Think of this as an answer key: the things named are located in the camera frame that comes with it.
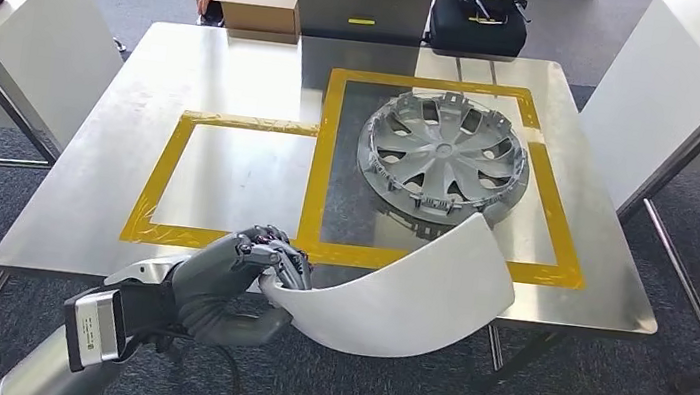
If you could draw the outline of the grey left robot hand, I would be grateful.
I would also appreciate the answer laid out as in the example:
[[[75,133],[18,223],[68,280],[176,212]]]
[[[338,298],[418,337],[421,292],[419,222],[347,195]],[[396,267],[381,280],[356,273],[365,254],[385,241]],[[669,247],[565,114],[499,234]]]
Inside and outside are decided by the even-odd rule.
[[[177,318],[186,331],[210,346],[261,346],[293,321],[284,308],[262,315],[230,313],[231,301],[244,295],[269,269],[292,290],[312,288],[312,269],[305,251],[290,244],[273,225],[231,232],[177,265],[171,275]]]

